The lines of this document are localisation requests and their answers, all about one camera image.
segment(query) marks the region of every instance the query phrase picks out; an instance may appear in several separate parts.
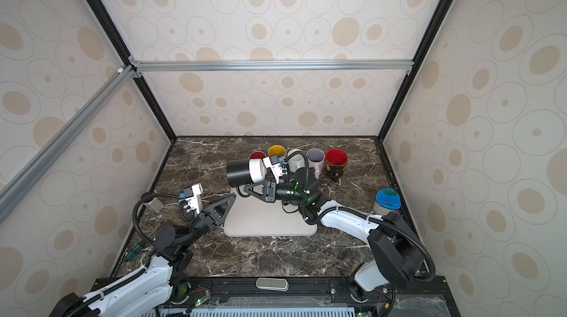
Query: container with blue lid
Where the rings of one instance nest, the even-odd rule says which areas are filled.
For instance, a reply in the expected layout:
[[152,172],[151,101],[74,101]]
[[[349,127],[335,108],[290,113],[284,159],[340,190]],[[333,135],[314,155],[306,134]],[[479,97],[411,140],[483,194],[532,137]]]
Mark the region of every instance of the container with blue lid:
[[393,188],[384,188],[376,194],[374,212],[379,215],[386,215],[392,210],[401,207],[400,196]]

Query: beige placemat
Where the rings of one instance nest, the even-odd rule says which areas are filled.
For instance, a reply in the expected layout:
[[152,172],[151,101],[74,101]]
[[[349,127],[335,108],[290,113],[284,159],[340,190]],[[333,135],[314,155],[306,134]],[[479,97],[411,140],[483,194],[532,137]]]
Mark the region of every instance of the beige placemat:
[[[306,224],[299,212],[284,212],[280,201],[269,203],[253,196],[241,197],[234,188],[231,193],[237,198],[224,221],[227,236],[311,236],[317,231],[317,225]],[[286,207],[287,211],[295,209]]]

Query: table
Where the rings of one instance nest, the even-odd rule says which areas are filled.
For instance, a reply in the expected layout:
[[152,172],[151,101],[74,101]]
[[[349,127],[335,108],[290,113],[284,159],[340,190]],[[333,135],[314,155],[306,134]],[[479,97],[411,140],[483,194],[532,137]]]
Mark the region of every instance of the table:
[[[355,137],[185,137],[178,138],[158,179],[156,192],[180,193],[183,188],[201,182],[203,204],[229,192],[226,162],[248,158],[257,150],[267,153],[272,145],[324,152],[342,149],[349,164],[339,183],[322,175],[321,192],[342,205],[370,212],[376,193],[389,186],[373,138]],[[156,215],[145,210],[140,226],[146,234],[169,221],[183,225],[174,199],[163,199],[166,207]],[[134,235],[129,249],[139,242]],[[372,259],[363,242],[333,228],[319,226],[313,236],[228,237],[222,229],[202,237],[191,248],[193,259],[185,273],[192,277],[208,276],[338,276],[346,275],[360,263]],[[132,262],[122,262],[117,276],[124,276],[139,266],[143,251]]]

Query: patterned wall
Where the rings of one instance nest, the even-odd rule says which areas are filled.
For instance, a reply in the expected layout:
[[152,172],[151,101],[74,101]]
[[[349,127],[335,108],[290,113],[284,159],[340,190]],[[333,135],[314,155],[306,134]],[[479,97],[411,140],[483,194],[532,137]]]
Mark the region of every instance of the patterned wall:
[[49,315],[108,276],[169,141],[133,81],[0,224],[0,316]]
[[147,73],[177,135],[375,135],[405,70]]
[[567,311],[567,0],[458,0],[386,149],[464,317]]
[[121,62],[81,0],[0,0],[0,189]]
[[439,0],[106,0],[138,60],[413,58]]

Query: yellow mug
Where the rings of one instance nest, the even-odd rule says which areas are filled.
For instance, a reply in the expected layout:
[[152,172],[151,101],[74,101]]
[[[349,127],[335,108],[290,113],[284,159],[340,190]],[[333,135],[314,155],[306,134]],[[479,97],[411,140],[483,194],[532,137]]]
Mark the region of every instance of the yellow mug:
[[277,157],[285,156],[285,148],[281,145],[273,145],[268,149],[268,156],[276,155]]

